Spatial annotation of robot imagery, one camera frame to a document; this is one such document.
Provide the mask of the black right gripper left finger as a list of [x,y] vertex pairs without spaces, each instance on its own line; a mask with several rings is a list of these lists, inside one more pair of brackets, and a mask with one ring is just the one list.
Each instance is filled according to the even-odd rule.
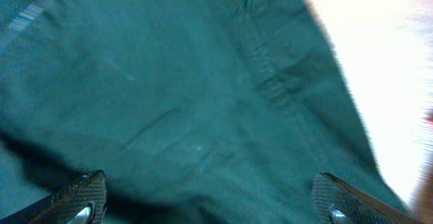
[[101,224],[108,206],[106,177],[93,171],[1,220],[1,224]]

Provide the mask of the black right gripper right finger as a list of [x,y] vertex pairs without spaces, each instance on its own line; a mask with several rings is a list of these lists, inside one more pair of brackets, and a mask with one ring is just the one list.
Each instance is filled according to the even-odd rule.
[[421,224],[330,173],[315,176],[312,194],[322,224]]

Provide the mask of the black shorts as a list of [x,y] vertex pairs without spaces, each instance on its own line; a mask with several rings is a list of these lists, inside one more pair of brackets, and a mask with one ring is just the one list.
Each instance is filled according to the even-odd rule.
[[318,223],[320,172],[403,209],[302,0],[1,0],[1,138],[127,223]]

